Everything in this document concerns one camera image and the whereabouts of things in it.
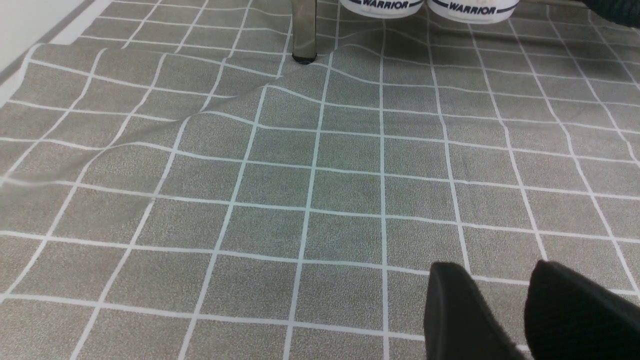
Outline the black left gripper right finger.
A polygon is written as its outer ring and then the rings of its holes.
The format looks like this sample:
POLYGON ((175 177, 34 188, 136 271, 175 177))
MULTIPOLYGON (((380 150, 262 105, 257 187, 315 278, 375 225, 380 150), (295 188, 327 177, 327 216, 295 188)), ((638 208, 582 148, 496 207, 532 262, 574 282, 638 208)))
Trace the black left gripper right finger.
POLYGON ((637 360, 640 309, 580 273, 539 260, 529 280, 525 338, 535 360, 637 360))

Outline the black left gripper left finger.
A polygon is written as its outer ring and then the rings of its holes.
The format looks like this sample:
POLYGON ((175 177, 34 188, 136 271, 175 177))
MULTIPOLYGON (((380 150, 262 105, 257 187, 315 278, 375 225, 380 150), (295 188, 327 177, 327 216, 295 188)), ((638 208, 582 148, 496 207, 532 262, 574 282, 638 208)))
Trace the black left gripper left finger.
POLYGON ((428 360, 524 360, 461 265, 430 265, 423 334, 428 360))

